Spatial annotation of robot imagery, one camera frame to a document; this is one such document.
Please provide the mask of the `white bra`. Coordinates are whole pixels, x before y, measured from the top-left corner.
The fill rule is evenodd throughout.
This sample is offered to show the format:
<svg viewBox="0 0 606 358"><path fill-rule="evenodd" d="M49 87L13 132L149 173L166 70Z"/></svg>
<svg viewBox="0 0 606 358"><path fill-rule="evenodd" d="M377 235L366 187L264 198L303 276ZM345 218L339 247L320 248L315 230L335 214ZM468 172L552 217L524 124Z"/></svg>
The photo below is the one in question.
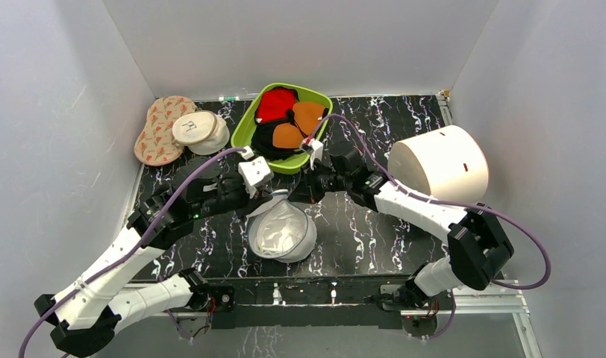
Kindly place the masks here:
<svg viewBox="0 0 606 358"><path fill-rule="evenodd" d="M256 253L266 258L281 258L303 243L308 232L307 215L289 201L281 201L257 220L254 235Z"/></svg>

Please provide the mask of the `white mesh laundry bag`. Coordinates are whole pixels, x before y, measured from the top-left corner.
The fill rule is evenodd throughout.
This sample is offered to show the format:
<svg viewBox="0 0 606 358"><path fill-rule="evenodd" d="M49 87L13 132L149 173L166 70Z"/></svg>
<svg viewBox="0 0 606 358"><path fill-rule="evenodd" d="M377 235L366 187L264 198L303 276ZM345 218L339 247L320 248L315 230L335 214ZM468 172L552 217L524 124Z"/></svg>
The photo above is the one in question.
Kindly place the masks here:
<svg viewBox="0 0 606 358"><path fill-rule="evenodd" d="M274 196L274 199L273 199L274 206L277 205L281 201L288 201L289 191L286 189L279 189L279 190L272 192L271 194ZM262 213L259 216L254 216L254 217L249 218L249 225L247 228L248 243L249 243L249 247L250 247L251 251L255 255L257 255L261 258L264 258L264 259L276 260L281 263L295 263L298 261L302 261L308 255L310 255L311 251L313 250L313 248L316 244L317 233L316 233L316 225L313 223L312 218L309 215L307 215L306 213L305 214L307 215L307 220L308 220L308 223L307 223L308 232L307 232L307 235L304 238L304 241L302 244L300 244L297 248L295 248L290 254L287 254L285 257L274 259L274 258L266 258L266 257L262 257L262 256L258 255L256 253L256 250L254 249L254 235L257 233L257 228L256 228L257 220L261 220L262 217L264 216L264 214L265 213Z"/></svg>

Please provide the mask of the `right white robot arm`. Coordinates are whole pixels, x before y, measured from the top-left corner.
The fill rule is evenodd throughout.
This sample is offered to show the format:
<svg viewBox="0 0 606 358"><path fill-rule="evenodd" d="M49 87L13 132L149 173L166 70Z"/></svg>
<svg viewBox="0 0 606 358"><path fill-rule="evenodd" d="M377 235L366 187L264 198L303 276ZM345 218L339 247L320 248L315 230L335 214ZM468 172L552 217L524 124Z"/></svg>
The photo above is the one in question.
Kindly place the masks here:
<svg viewBox="0 0 606 358"><path fill-rule="evenodd" d="M320 162L319 140L304 139L301 148L310 155L310 167L290 194L291 201L315 204L328 192L345 192L354 203L414 224L447 246L447 257L420 266L406 282L407 300L413 307L425 309L438 293L458 286L485 289L513 256L503 227L486 207L439 205L393 183L382 171L369 169L345 142L333 149L329 166Z"/></svg>

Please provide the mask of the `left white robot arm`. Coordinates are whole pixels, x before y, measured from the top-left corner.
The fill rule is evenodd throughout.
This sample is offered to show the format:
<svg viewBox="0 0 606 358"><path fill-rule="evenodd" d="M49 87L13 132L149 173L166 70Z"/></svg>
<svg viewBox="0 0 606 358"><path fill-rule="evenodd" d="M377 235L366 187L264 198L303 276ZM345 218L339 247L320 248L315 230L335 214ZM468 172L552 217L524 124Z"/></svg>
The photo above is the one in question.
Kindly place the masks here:
<svg viewBox="0 0 606 358"><path fill-rule="evenodd" d="M73 357L90 357L126 327L156 313L216 304L220 289L188 268L125 291L145 266L188 236L198 219L222 213L254 213L269 197L263 186L273 176L266 160L250 156L233 172L205 178L217 157L189 170L179 183L159 188L128 218L107 250L68 288L41 295L34 303L41 321L52 326L54 346Z"/></svg>

